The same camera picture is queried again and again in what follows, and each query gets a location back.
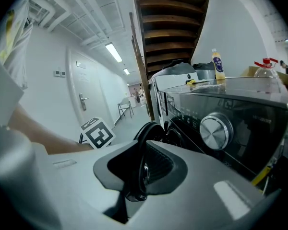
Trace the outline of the silver metal control dial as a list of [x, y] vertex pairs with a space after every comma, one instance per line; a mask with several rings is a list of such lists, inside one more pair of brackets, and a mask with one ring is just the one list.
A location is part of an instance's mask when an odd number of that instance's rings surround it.
[[232, 141], [234, 129], [226, 115], [214, 112], [201, 120], [200, 135], [210, 149], [223, 150]]

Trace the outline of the white room door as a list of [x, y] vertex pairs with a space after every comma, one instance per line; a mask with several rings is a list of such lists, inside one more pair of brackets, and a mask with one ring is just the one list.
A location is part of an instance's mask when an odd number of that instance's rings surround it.
[[[113, 118], [97, 71], [100, 64], [71, 47], [66, 48], [66, 58], [68, 86], [79, 124], [82, 125], [93, 117], [101, 117], [110, 128], [113, 128]], [[82, 109], [79, 93], [89, 98], [85, 101], [86, 111]]]

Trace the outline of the cardboard box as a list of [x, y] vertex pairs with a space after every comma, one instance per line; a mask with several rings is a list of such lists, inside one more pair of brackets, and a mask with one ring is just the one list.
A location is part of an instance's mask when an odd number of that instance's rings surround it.
[[[249, 66], [247, 67], [247, 69], [245, 69], [245, 71], [241, 74], [241, 76], [243, 77], [254, 77], [255, 72], [257, 71], [259, 67], [255, 67], [255, 66]], [[285, 73], [281, 73], [276, 71], [279, 75], [279, 79], [281, 80], [281, 82], [283, 83], [283, 85], [285, 85], [286, 89], [288, 90], [288, 75]]]

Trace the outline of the clear jug with red cap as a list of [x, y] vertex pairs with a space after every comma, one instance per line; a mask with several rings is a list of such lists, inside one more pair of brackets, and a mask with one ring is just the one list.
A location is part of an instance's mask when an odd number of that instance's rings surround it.
[[263, 62], [254, 62], [256, 66], [259, 68], [254, 74], [254, 77], [258, 78], [279, 78], [278, 73], [274, 70], [274, 67], [276, 64], [278, 64], [279, 61], [274, 58], [263, 58]]

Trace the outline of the white counter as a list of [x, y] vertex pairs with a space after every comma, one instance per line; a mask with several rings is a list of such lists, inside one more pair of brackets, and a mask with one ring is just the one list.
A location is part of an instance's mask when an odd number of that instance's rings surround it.
[[136, 96], [135, 95], [129, 95], [129, 96], [126, 96], [126, 98], [130, 101], [132, 108], [136, 108], [137, 107], [137, 103], [138, 102], [136, 100]]

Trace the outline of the grey plastic appliance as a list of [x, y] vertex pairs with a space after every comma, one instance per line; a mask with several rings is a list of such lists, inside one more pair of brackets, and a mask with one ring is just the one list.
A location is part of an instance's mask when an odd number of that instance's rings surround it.
[[196, 71], [199, 80], [214, 80], [216, 78], [213, 62], [193, 64], [192, 67]]

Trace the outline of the white and grey service robot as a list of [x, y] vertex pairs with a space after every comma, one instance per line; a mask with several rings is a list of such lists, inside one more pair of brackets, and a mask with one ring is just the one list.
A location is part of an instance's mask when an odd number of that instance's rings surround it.
[[162, 127], [164, 127], [164, 120], [159, 92], [184, 85], [190, 80], [199, 80], [196, 70], [189, 63], [178, 64], [178, 61], [173, 61], [169, 67], [157, 72], [148, 81], [155, 121]]

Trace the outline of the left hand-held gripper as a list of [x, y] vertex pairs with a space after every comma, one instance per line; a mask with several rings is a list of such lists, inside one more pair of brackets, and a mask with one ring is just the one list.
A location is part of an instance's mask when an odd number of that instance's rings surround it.
[[94, 174], [94, 165], [107, 155], [118, 155], [134, 148], [137, 141], [107, 147], [116, 137], [101, 117], [80, 125], [79, 143], [88, 142], [93, 149], [84, 152], [48, 155], [37, 145], [37, 166], [49, 210], [38, 215], [41, 230], [144, 230], [140, 214], [127, 223], [114, 219], [125, 200], [120, 189], [107, 189]]

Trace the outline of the person's white shirt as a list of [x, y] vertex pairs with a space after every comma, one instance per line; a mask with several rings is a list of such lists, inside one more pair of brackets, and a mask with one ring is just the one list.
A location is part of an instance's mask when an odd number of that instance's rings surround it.
[[16, 0], [0, 22], [0, 63], [22, 90], [28, 88], [25, 56], [33, 29], [28, 15], [29, 0]]

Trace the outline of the dark round washing machine door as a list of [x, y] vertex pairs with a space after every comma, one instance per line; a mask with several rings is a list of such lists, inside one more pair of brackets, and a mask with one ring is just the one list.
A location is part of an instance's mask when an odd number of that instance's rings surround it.
[[150, 170], [146, 162], [146, 142], [148, 140], [162, 141], [165, 131], [155, 121], [146, 123], [136, 134], [136, 147], [132, 152], [131, 171], [124, 186], [125, 198], [131, 202], [145, 201], [147, 198], [146, 186], [149, 183]]

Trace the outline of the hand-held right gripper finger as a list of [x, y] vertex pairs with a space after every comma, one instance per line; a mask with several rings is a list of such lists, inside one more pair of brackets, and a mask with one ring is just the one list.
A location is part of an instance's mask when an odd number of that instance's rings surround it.
[[278, 198], [264, 196], [249, 181], [217, 159], [202, 153], [149, 141], [187, 166], [171, 193], [150, 195], [128, 222], [135, 230], [254, 230]]

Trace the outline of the grey folding chair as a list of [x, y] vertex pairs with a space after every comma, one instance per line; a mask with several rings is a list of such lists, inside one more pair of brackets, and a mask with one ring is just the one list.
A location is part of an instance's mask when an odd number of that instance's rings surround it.
[[117, 104], [117, 106], [118, 106], [118, 111], [119, 111], [119, 115], [120, 115], [120, 120], [122, 119], [122, 115], [126, 116], [125, 112], [127, 110], [130, 113], [130, 117], [132, 117], [132, 115], [134, 114], [133, 108], [131, 106], [131, 102], [127, 97], [123, 98], [122, 101]]

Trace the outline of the wooden staircase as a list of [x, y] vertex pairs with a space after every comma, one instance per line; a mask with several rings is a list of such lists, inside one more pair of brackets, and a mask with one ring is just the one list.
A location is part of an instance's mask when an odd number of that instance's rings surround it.
[[209, 0], [134, 0], [129, 17], [134, 49], [148, 114], [152, 95], [148, 81], [174, 60], [190, 62], [204, 26]]

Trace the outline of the yellow drink bottle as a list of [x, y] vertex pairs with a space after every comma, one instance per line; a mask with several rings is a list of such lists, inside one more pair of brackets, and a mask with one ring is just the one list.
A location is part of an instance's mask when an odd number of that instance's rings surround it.
[[212, 62], [215, 67], [215, 75], [217, 80], [224, 80], [225, 73], [223, 69], [222, 59], [220, 53], [217, 52], [217, 50], [214, 48], [212, 49]]

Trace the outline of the dark grey washing machine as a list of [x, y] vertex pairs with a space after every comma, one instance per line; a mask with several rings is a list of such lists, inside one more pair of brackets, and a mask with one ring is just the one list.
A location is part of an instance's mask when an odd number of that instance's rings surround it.
[[[269, 194], [285, 183], [288, 168], [288, 91], [277, 78], [209, 80], [160, 91], [166, 142], [211, 156]], [[207, 147], [200, 122], [226, 115], [234, 135], [223, 150]]]

